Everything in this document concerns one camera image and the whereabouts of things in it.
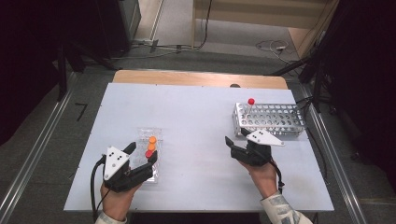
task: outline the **orange object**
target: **orange object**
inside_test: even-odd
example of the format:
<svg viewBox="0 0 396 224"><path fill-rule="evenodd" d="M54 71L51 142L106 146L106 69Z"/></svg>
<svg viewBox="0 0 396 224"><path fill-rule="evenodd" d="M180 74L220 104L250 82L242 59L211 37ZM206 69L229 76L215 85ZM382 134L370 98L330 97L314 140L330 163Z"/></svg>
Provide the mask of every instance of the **orange object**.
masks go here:
<svg viewBox="0 0 396 224"><path fill-rule="evenodd" d="M148 144L148 151L154 151L155 150L155 144Z"/></svg>
<svg viewBox="0 0 396 224"><path fill-rule="evenodd" d="M157 142L157 138L156 138L155 136L151 136L151 137L148 139L148 141L149 141L151 144L155 144L155 143Z"/></svg>

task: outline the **cable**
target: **cable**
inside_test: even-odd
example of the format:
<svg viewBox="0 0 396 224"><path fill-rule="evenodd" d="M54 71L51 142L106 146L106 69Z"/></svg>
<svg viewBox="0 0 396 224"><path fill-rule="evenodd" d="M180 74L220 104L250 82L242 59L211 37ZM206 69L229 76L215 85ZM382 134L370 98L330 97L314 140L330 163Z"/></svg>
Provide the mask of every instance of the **cable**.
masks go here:
<svg viewBox="0 0 396 224"><path fill-rule="evenodd" d="M283 186L285 186L285 184L282 182L282 173L280 173L279 168L277 167L277 165L273 162L273 161L268 161L271 165L274 166L277 175L279 176L279 180L277 181L277 189L279 190L280 193L282 193L283 190Z"/></svg>
<svg viewBox="0 0 396 224"><path fill-rule="evenodd" d="M206 20L206 22L205 22L205 37L204 37L204 41L201 43L200 46L198 46L198 47L193 46L191 48L190 45L157 45L157 46L155 46L155 48L178 49L177 46L186 47L186 48L179 48L179 49L185 49L185 50L178 50L177 52L201 49L207 40L207 25L209 24L209 15L210 15L210 10L212 8L212 2L213 2L213 0L210 0L209 7L207 9L207 14L206 14L206 19L205 19Z"/></svg>
<svg viewBox="0 0 396 224"><path fill-rule="evenodd" d="M110 191L111 191L111 187L108 189L108 191L106 192L105 196L103 196L102 200L99 202L98 206L96 207L96 214L98 213L100 204L103 202L103 200L105 199L105 197L107 196L107 194L108 194Z"/></svg>
<svg viewBox="0 0 396 224"><path fill-rule="evenodd" d="M254 150L254 152L256 153L256 155L260 156L262 159L267 160L265 156L263 156L259 151ZM280 172L279 168L277 167L277 165L274 163L274 160L271 158L270 161L268 161L272 166L274 166L277 176L279 176L279 180L277 181L277 190L279 190L280 193L282 193L283 190L283 186L285 186L285 184L282 182L282 173Z"/></svg>
<svg viewBox="0 0 396 224"><path fill-rule="evenodd" d="M97 210L95 209L95 191L94 191L94 179L95 179L95 174L96 170L99 167L100 164L96 163L95 166L93 167L92 174L91 174L91 206L92 206L92 218L93 222L96 221L98 218L98 213Z"/></svg>
<svg viewBox="0 0 396 224"><path fill-rule="evenodd" d="M328 3L329 3L329 0L326 1L326 4L324 5L322 11L320 12L320 15L319 15L319 17L318 17L317 23L315 23L315 25L308 31L308 33L306 33L306 35L305 35L303 41L301 42L301 44L300 44L300 46L297 48L297 50L299 50L300 47L303 45L303 43L305 42L305 40L306 40L306 38L308 37L309 33L311 33L311 32L314 30L314 28L318 25L318 23L319 23L319 21L320 21L320 18L321 18L321 16L323 15L324 9L326 8L326 6L327 6ZM335 8L336 5L337 5L337 4L334 4L334 5L332 6L332 8L331 8L330 11L329 11L329 14L327 14L327 16L326 16L325 21L326 21L326 20L329 18L329 16L332 14L332 11L334 10L334 8Z"/></svg>
<svg viewBox="0 0 396 224"><path fill-rule="evenodd" d="M326 161L325 161L325 159L324 159L323 152L322 152L322 150L320 149L319 144L318 144L318 142L317 142L317 139L314 137L314 135L312 134L311 130L310 130L308 127L306 127L306 129L308 130L308 133L311 135L312 140L314 140L315 145L316 145L317 148L318 148L318 152L319 152L320 157L321 157L321 159L322 159L322 161L323 161L323 170L324 170L323 177L324 177L324 179L325 179L326 182L327 182L327 164L326 164Z"/></svg>
<svg viewBox="0 0 396 224"><path fill-rule="evenodd" d="M92 173L91 173L91 206L92 206L92 218L93 218L93 222L96 221L96 219L98 218L98 212L97 209L95 209L95 191L94 191L94 181L95 181L95 174L96 174L96 170L97 168L102 165L105 164L106 162L106 156L102 156L102 158L94 165L93 169L92 169Z"/></svg>
<svg viewBox="0 0 396 224"><path fill-rule="evenodd" d="M307 110L308 110L309 106L311 106L313 98L314 98L313 96L309 96L309 97L306 97L306 98L304 98L304 99L302 99L302 100L299 100L299 101L297 102L297 104L299 104L300 102L302 102L302 101L304 101L304 100L307 101L307 102L305 103L305 105L300 109L300 110L304 110L304 113L303 113L304 120L306 120ZM306 127L305 129L306 129L306 130L308 131L308 133L311 135L312 140L314 141L315 145L316 145L317 148L318 148L318 152L319 152L320 158L321 158L322 163L323 163L323 172L324 172L324 174L322 174L322 175L323 175L323 178L324 178L326 184L328 184L329 182L327 181L327 173L328 173L328 170L327 170L327 163L326 163L326 160L324 159L323 152L322 152L322 150L320 149L319 144L318 144L318 142L317 142L317 139L314 137L314 135L312 134L311 130L310 130L308 127Z"/></svg>

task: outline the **black cable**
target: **black cable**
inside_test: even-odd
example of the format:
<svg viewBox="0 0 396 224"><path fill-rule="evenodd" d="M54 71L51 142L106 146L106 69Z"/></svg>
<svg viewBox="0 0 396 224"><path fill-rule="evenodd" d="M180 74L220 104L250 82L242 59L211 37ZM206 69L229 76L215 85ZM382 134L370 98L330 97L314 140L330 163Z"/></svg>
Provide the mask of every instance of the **black cable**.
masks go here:
<svg viewBox="0 0 396 224"><path fill-rule="evenodd" d="M209 8L207 9L204 41L201 43L201 45L197 49L201 49L204 46L204 44L206 43L206 40L207 40L207 25L209 24L209 15L210 15L210 9L212 8L212 2L213 1L210 0Z"/></svg>
<svg viewBox="0 0 396 224"><path fill-rule="evenodd" d="M96 163L95 166L93 167L92 174L91 174L91 206L92 206L92 218L93 222L96 222L96 219L98 218L98 213L95 209L95 191L94 191L94 180L95 180L95 174L97 168L100 166L100 164Z"/></svg>
<svg viewBox="0 0 396 224"><path fill-rule="evenodd" d="M318 213L315 213L314 216L311 219L311 222L314 223L319 223L319 219L318 219Z"/></svg>
<svg viewBox="0 0 396 224"><path fill-rule="evenodd" d="M103 196L102 200L99 202L98 206L96 207L96 214L98 213L100 204L103 202L103 200L105 199L105 197L107 196L107 194L108 194L110 191L111 191L111 187L108 189L108 191L106 192L105 196Z"/></svg>
<svg viewBox="0 0 396 224"><path fill-rule="evenodd" d="M261 157L264 160L267 160L265 156L263 156L259 151L255 150L254 151L256 153L256 155L258 155L259 157ZM282 193L283 190L283 186L285 186L285 184L282 182L282 173L279 170L279 167L277 167L277 165L274 163L274 160L271 158L270 161L268 161L272 166L274 166L277 176L279 176L279 180L277 181L277 190L279 190L280 193Z"/></svg>
<svg viewBox="0 0 396 224"><path fill-rule="evenodd" d="M320 149L319 144L318 144L318 142L317 142L317 139L314 137L314 135L312 134L311 130L310 130L308 127L306 127L306 129L308 130L308 133L311 135L312 140L314 140L314 143L315 143L315 145L316 145L317 148L318 148L318 152L319 152L320 157L321 157L322 162L323 162L323 170L324 170L324 171L323 171L323 172L324 172L323 177L324 177L324 179L325 179L326 182L327 182L327 164L326 164L326 160L324 159L323 152L322 152L322 150Z"/></svg>
<svg viewBox="0 0 396 224"><path fill-rule="evenodd" d="M309 101L309 100L311 100L312 98L314 98L314 97L313 97L313 96L305 97L304 99L301 99L301 100L297 101L296 104L299 104L299 103L301 103L302 101Z"/></svg>
<svg viewBox="0 0 396 224"><path fill-rule="evenodd" d="M198 47L196 47L196 46L193 46L192 48L191 48L191 46L190 45L157 45L157 46L155 46L155 48L165 48L165 49L178 49L177 48L177 46L180 46L180 48L181 49L189 49L189 50L198 50L198 49L201 49L203 46L204 46L204 44L206 43L206 40L207 40L207 25L209 24L209 15L210 15L210 10L211 10L211 8L212 8L212 2L213 2L213 0L210 0L210 2L209 2L209 8L207 9L207 14L206 14L206 22L205 22L205 37L204 37L204 41L201 43L201 45L200 46L198 46ZM143 45L143 46L147 46L147 47L151 47L150 45L147 45L147 44L138 44L138 45Z"/></svg>
<svg viewBox="0 0 396 224"><path fill-rule="evenodd" d="M282 182L282 173L280 173L279 168L277 167L277 165L273 162L273 161L268 161L271 165L274 166L277 175L279 176L279 180L277 181L277 189L279 190L280 193L282 193L283 190L283 186L285 186L285 184Z"/></svg>
<svg viewBox="0 0 396 224"><path fill-rule="evenodd" d="M301 108L301 110L302 110L302 109L304 110L304 113L303 113L304 120L306 120L306 114L307 114L307 111L306 111L306 110L308 110L309 106L311 106L313 96L306 97L306 98L304 98L304 99L298 101L298 102L301 102L301 101L306 100L306 99L308 99L308 102ZM317 139L314 137L314 135L312 134L311 130L310 130L308 127L306 127L305 129L306 129L306 130L308 131L308 133L311 135L312 140L314 141L315 145L316 145L317 148L318 148L319 155L320 155L320 157L321 157L321 159L322 159L322 162L323 162L323 170L324 170L323 172L324 172L324 174L322 174L322 175L323 175L323 178L324 178L324 180L326 181L326 183L328 183L328 181L327 181L327 173L328 173L328 171L327 171L327 163L326 163L326 160L324 159L323 151L320 149L319 144L318 144L318 142L317 142Z"/></svg>
<svg viewBox="0 0 396 224"><path fill-rule="evenodd" d="M315 23L315 25L308 31L308 33L306 33L306 35L305 35L303 41L301 42L301 44L300 44L300 46L297 48L297 50L299 50L300 47L303 45L303 43L305 42L306 37L309 35L309 33L311 33L311 32L314 30L314 28L318 25L318 23L319 23L319 21L320 21L320 17L323 15L324 9L326 8L326 6L327 6L328 3L329 3L329 0L326 1L326 4L324 5L322 11L320 12L320 15L319 15L319 17L318 17L317 23ZM326 20L327 20L327 18L329 18L329 16L332 14L332 10L333 10L334 6L332 7L332 9L330 10L329 14L327 15Z"/></svg>
<svg viewBox="0 0 396 224"><path fill-rule="evenodd" d="M99 217L97 213L97 209L95 209L95 187L94 187L94 182L95 182L95 174L97 168L105 164L106 162L106 156L102 156L102 158L93 166L92 169L92 174L91 174L91 206L92 206L92 217L93 217L93 222L96 222L96 219Z"/></svg>

